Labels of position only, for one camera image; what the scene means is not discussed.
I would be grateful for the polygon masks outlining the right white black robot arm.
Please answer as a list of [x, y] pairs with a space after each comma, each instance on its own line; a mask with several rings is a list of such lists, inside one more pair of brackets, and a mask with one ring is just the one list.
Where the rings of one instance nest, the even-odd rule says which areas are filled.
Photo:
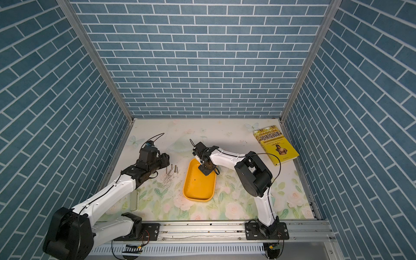
[[254, 197], [257, 208], [257, 231], [265, 239], [283, 239], [280, 221], [271, 204], [270, 188], [273, 175], [257, 153], [237, 154], [218, 146], [193, 144], [192, 154], [200, 162], [199, 170], [206, 176], [219, 173], [218, 167], [234, 169], [246, 192]]

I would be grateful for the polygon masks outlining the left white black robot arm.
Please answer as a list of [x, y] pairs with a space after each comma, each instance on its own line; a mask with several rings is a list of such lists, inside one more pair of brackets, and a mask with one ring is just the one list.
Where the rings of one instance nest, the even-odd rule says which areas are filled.
[[141, 217], [123, 213], [115, 220], [98, 220], [120, 199], [139, 188], [158, 170], [170, 165], [170, 156], [152, 144], [141, 148], [135, 164], [121, 171], [119, 177], [82, 203], [62, 207], [52, 216], [42, 250], [57, 260], [84, 260], [90, 252], [112, 241], [142, 240], [143, 245], [157, 239]]

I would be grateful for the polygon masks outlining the screws laid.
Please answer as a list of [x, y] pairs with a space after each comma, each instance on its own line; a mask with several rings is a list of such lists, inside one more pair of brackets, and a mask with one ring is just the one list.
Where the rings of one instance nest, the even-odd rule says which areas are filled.
[[171, 164], [170, 169], [166, 168], [166, 172], [162, 180], [162, 184], [164, 186], [170, 186], [176, 181], [177, 178], [178, 178], [178, 166]]

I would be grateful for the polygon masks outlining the yellow plastic storage tray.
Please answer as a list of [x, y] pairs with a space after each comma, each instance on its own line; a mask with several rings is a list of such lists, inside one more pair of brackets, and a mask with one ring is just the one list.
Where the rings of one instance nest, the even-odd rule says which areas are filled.
[[199, 170], [197, 159], [190, 161], [183, 187], [183, 195], [194, 202], [208, 202], [213, 198], [216, 186], [216, 174], [204, 175]]

